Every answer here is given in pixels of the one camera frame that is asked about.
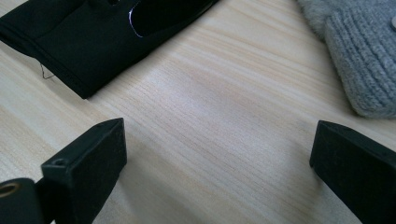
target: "wood grain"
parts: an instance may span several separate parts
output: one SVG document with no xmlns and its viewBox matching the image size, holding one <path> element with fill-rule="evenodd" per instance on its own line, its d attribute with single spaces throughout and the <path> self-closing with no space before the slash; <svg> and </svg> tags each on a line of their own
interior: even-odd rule
<svg viewBox="0 0 396 224">
<path fill-rule="evenodd" d="M 0 16 L 23 0 L 2 0 Z M 125 119 L 128 164 L 95 223 L 359 223 L 308 165 L 320 119 L 396 149 L 351 109 L 296 1 L 222 0 L 89 100 L 0 44 L 0 182 Z"/>
</svg>

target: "gray knit glove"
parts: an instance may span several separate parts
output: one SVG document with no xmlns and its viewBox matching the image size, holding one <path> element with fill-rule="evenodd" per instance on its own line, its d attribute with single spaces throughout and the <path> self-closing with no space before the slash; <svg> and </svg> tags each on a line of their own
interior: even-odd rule
<svg viewBox="0 0 396 224">
<path fill-rule="evenodd" d="M 396 0 L 297 0 L 329 47 L 353 108 L 396 119 Z"/>
</svg>

